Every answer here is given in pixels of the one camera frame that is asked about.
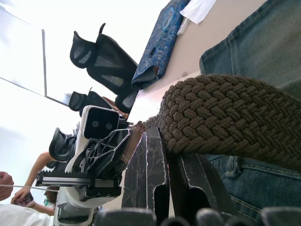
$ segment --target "white shirt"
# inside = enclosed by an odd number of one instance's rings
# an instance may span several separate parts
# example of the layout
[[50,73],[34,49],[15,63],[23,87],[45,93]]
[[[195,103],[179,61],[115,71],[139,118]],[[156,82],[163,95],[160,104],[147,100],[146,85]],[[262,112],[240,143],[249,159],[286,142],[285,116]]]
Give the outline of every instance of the white shirt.
[[0,204],[0,226],[53,226],[53,217],[36,210]]

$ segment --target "belt loop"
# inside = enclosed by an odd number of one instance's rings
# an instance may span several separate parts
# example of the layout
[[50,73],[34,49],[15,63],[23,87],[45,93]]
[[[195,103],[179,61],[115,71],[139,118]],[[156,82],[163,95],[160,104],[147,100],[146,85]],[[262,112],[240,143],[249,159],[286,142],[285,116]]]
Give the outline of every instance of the belt loop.
[[227,164],[227,172],[225,174],[228,178],[236,178],[240,176],[241,171],[239,168],[239,157],[238,156],[230,156]]

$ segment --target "person's hair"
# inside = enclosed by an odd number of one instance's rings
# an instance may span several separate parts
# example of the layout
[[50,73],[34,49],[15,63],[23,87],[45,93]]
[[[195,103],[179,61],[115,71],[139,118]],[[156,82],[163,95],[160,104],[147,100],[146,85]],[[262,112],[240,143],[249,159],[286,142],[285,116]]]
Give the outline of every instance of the person's hair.
[[[49,190],[57,190],[58,191],[60,189],[60,187],[49,186],[49,187],[47,187],[47,189],[49,189]],[[48,201],[51,204],[55,205],[56,198],[57,198],[57,192],[46,191],[44,195],[46,196],[46,198],[48,199]]]

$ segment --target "jeans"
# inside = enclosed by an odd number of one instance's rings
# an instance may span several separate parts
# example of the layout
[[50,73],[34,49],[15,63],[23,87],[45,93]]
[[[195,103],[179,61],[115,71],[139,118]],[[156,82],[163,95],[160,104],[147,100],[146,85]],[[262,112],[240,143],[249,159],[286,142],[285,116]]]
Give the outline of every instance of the jeans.
[[[264,81],[301,98],[301,1],[268,0],[200,59],[202,74]],[[239,213],[260,218],[261,208],[301,206],[301,174],[247,158],[208,155]]]

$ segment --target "hand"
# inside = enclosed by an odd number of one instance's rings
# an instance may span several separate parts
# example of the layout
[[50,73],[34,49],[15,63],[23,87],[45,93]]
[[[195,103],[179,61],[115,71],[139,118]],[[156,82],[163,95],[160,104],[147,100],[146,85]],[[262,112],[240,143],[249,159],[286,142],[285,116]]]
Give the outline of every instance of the hand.
[[30,188],[23,187],[20,191],[18,191],[15,196],[11,199],[11,204],[14,204],[14,201],[18,199],[19,202],[23,202],[24,198],[28,195],[30,192]]
[[[0,172],[0,185],[14,185],[14,181],[6,172]],[[1,187],[0,186],[0,201],[7,199],[11,192],[13,191],[13,187]]]
[[37,205],[37,203],[35,201],[31,201],[30,203],[28,203],[26,205],[26,207],[34,209],[36,205]]

